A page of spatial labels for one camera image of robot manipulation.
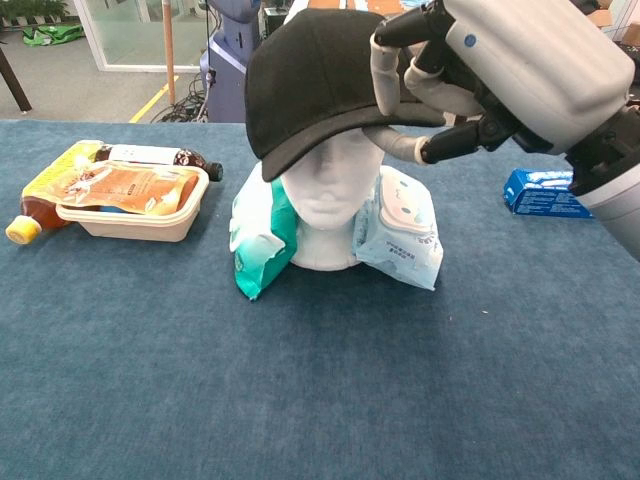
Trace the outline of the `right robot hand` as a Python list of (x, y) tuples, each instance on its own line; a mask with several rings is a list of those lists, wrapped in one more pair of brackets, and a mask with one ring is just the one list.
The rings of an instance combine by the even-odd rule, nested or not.
[(412, 142), (434, 164), (513, 139), (591, 169), (635, 155), (632, 60), (569, 1), (433, 1), (382, 21), (370, 38), (377, 105), (409, 91), (461, 125)]

